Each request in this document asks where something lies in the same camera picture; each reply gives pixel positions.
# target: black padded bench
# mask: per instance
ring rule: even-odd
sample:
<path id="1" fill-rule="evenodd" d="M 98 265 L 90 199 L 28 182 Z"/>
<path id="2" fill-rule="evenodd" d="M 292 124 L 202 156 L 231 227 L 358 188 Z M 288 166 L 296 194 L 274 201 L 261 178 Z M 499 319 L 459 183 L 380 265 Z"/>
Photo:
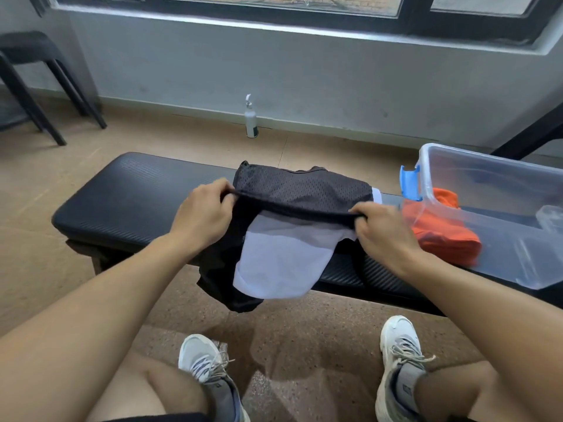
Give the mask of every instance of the black padded bench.
<path id="1" fill-rule="evenodd" d="M 100 273 L 166 234 L 179 205 L 195 187 L 221 177 L 232 181 L 235 172 L 128 152 L 69 198 L 55 212 L 52 223 L 68 238 L 68 246 L 92 258 L 95 272 Z M 389 194 L 383 194 L 383 199 L 389 205 L 402 201 L 402 197 Z M 197 265 L 197 257 L 190 264 Z M 359 263 L 353 261 L 349 249 L 344 251 L 340 245 L 313 290 L 441 315 L 420 292 L 379 263 L 368 257 Z M 563 283 L 523 291 L 563 308 Z"/>

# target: shoe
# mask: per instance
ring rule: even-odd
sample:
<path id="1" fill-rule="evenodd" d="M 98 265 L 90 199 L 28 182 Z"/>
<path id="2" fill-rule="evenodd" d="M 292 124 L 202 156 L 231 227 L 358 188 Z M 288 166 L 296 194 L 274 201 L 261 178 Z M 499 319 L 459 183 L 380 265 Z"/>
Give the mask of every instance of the shoe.
<path id="1" fill-rule="evenodd" d="M 250 422 L 239 391 L 225 371 L 227 364 L 226 351 L 219 351 L 215 343 L 203 335 L 188 336 L 179 350 L 178 368 L 191 373 L 215 398 L 214 422 Z"/>
<path id="2" fill-rule="evenodd" d="M 377 389 L 376 417 L 379 422 L 412 422 L 418 414 L 398 402 L 395 380 L 404 364 L 424 370 L 424 363 L 434 360 L 422 354 L 413 324 L 403 316 L 393 316 L 381 330 L 379 348 L 384 360 L 384 376 Z"/>

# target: person's right arm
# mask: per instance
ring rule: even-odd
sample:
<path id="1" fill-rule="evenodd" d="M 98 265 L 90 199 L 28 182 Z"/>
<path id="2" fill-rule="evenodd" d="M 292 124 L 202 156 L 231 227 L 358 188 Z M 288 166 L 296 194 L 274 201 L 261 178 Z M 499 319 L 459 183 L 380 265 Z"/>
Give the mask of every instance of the person's right arm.
<path id="1" fill-rule="evenodd" d="M 417 288 L 475 344 L 540 421 L 563 420 L 563 311 L 423 251 L 392 206 L 352 212 L 366 253 Z"/>

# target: person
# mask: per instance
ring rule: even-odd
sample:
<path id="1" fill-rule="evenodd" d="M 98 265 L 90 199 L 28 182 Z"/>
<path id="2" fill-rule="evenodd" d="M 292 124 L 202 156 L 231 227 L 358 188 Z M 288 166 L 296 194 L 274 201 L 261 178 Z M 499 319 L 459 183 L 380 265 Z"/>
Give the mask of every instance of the person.
<path id="1" fill-rule="evenodd" d="M 229 357 L 208 338 L 186 338 L 178 369 L 130 349 L 173 277 L 226 232 L 235 197 L 221 196 L 231 190 L 226 179 L 198 187 L 168 234 L 0 339 L 3 421 L 250 420 Z M 560 309 L 425 253 L 394 207 L 351 211 L 362 215 L 356 232 L 367 254 L 424 293 L 486 358 L 426 373 L 413 325 L 391 317 L 381 333 L 379 422 L 563 420 Z"/>

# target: orange cloth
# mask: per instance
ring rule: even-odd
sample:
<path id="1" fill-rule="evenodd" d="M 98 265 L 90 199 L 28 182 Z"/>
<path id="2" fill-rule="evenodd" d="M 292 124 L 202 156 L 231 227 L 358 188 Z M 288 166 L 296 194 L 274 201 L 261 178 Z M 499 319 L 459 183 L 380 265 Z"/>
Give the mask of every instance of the orange cloth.
<path id="1" fill-rule="evenodd" d="M 459 209 L 457 194 L 434 188 L 434 197 L 443 205 Z M 481 241 L 461 220 L 440 218 L 425 209 L 422 202 L 405 200 L 403 216 L 412 224 L 422 250 L 440 259 L 461 266 L 477 263 Z"/>

